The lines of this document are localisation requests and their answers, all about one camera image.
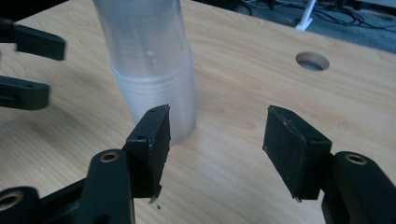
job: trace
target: hole in table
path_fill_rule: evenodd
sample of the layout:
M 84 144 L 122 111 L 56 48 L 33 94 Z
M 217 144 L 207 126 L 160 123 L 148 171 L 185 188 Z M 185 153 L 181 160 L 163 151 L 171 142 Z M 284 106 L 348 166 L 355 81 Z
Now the hole in table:
M 329 60 L 319 53 L 301 52 L 296 56 L 296 62 L 303 68 L 311 71 L 324 71 L 330 67 Z

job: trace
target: wooden tabletop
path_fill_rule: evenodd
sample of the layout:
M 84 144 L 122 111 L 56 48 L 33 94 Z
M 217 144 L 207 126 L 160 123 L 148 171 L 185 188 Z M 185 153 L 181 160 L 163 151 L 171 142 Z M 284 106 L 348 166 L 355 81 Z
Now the wooden tabletop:
M 396 182 L 396 55 L 181 2 L 196 127 L 171 147 L 160 198 L 135 200 L 137 223 L 324 223 L 321 200 L 295 202 L 262 151 L 269 105 L 293 110 L 333 141 L 333 153 L 368 156 Z M 45 109 L 0 108 L 0 190 L 34 186 L 45 196 L 84 177 L 96 153 L 122 147 L 134 124 L 92 1 L 71 0 L 20 23 L 67 41 L 64 62 L 0 45 L 2 75 L 51 85 Z M 295 58 L 305 51 L 330 67 L 302 68 Z

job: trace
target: black plastic part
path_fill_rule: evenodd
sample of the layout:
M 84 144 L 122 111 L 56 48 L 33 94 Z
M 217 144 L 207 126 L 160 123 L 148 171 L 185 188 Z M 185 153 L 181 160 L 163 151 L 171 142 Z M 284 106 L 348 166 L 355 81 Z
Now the black plastic part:
M 49 102 L 49 85 L 0 76 L 0 106 L 37 110 L 46 107 Z
M 293 198 L 318 198 L 331 147 L 327 137 L 292 111 L 269 106 L 262 149 Z
M 350 216 L 348 223 L 396 223 L 396 188 L 374 161 L 354 152 L 339 152 L 332 174 Z
M 66 42 L 61 37 L 22 25 L 16 25 L 13 33 L 17 44 L 16 51 L 64 60 Z
M 76 224 L 130 224 L 129 167 L 124 151 L 110 149 L 96 154 L 90 164 Z
M 214 7 L 233 9 L 238 5 L 239 0 L 194 0 Z
M 169 152 L 169 105 L 150 109 L 129 135 L 123 148 L 131 164 L 134 198 L 158 198 Z
M 74 223 L 79 208 L 79 198 L 85 179 L 42 198 L 40 222 L 42 224 Z
M 59 36 L 0 18 L 0 43 L 16 43 L 16 51 L 64 60 L 66 42 Z
M 1 191 L 0 223 L 36 223 L 39 202 L 37 190 L 34 188 L 18 187 Z
M 275 10 L 276 0 L 267 0 L 267 5 L 271 11 Z
M 22 20 L 50 7 L 57 6 L 66 0 L 2 0 L 0 17 L 14 21 Z
M 349 215 L 341 197 L 330 198 L 325 194 L 321 204 L 326 224 L 348 224 Z

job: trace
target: clear plastic cup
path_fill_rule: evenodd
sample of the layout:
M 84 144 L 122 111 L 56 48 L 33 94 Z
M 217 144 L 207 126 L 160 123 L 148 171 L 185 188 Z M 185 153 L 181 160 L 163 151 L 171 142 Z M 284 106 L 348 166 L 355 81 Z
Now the clear plastic cup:
M 196 118 L 191 45 L 179 0 L 93 0 L 108 63 L 137 123 L 170 105 L 171 145 L 187 138 Z

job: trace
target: black cable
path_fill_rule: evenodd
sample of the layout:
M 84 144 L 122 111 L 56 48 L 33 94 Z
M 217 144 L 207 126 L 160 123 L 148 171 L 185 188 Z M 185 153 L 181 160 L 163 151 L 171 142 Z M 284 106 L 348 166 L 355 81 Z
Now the black cable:
M 242 3 L 242 5 L 247 8 L 248 12 L 249 12 L 249 16 L 253 15 L 253 11 L 251 10 L 251 8 L 248 6 L 248 4 L 244 1 L 244 0 L 240 0 L 240 2 Z
M 283 7 L 291 7 L 291 8 L 305 10 L 304 6 L 293 4 L 293 3 L 287 4 Z M 343 15 L 350 17 L 351 21 L 343 21 L 343 20 L 337 19 L 334 16 L 326 13 L 326 11 L 342 13 Z M 374 25 L 366 22 L 362 15 L 354 13 L 351 10 L 346 9 L 346 8 L 330 7 L 330 6 L 325 6 L 322 8 L 315 7 L 313 9 L 313 13 L 320 20 L 327 21 L 327 22 L 334 23 L 334 24 L 339 24 L 339 25 L 343 25 L 343 26 L 354 26 L 354 27 L 360 27 L 360 28 L 366 28 L 366 29 L 376 29 L 376 30 L 382 30 L 382 31 L 396 33 L 396 30 L 389 29 L 392 27 L 396 27 L 396 24 L 387 25 L 387 26 L 374 26 Z

